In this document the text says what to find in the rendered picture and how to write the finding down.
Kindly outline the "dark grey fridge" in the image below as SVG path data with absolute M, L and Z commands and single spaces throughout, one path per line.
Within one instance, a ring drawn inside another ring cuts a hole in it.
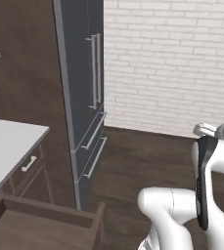
M 105 111 L 104 105 L 104 0 L 53 0 L 61 75 L 67 116 L 67 135 L 73 174 L 74 197 L 78 210 L 86 208 L 94 173 L 108 137 L 104 122 L 89 149 L 89 142 Z M 93 109 L 91 52 L 86 38 L 101 34 L 101 94 Z

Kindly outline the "brown cupboard door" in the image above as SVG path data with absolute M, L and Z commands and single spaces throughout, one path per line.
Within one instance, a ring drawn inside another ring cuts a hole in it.
M 44 203 L 53 202 L 49 176 L 44 164 L 34 170 L 21 184 L 17 190 L 17 196 Z

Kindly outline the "open brown wooden drawer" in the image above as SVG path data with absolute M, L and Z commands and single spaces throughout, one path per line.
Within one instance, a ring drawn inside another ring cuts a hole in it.
M 0 196 L 0 250 L 104 250 L 105 211 Z

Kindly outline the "closed brown drawer front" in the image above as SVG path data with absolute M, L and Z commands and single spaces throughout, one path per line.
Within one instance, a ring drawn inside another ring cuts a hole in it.
M 26 172 L 23 172 L 22 167 L 28 164 L 31 155 L 37 156 L 37 159 Z M 39 167 L 44 163 L 44 158 L 45 153 L 42 145 L 38 145 L 28 154 L 28 156 L 22 161 L 22 163 L 17 167 L 17 169 L 10 177 L 9 184 L 12 193 L 15 193 L 19 188 L 25 186 L 25 183 L 37 172 Z

